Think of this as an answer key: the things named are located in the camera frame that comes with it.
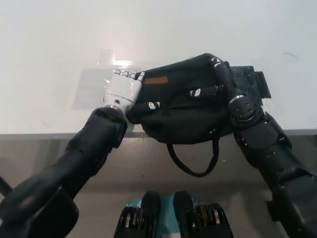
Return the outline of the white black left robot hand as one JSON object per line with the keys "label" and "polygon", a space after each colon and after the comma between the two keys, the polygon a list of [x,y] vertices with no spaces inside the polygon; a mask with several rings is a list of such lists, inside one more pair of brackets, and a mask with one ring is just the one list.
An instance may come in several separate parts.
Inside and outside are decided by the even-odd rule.
{"label": "white black left robot hand", "polygon": [[130,73],[117,69],[105,87],[104,106],[126,115],[136,104],[141,93],[145,72],[142,71],[137,78],[136,75],[135,71]]}

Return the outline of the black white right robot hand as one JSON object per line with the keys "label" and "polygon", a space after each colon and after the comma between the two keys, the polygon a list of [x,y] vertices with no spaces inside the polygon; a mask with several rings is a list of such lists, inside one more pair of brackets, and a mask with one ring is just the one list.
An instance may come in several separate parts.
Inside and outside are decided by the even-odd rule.
{"label": "black white right robot hand", "polygon": [[189,94],[192,98],[197,99],[224,96],[226,100],[231,102],[237,98],[247,96],[247,92],[237,87],[230,64],[227,61],[223,61],[214,55],[211,55],[210,61],[215,72],[217,85],[200,87],[198,89],[191,90]]}

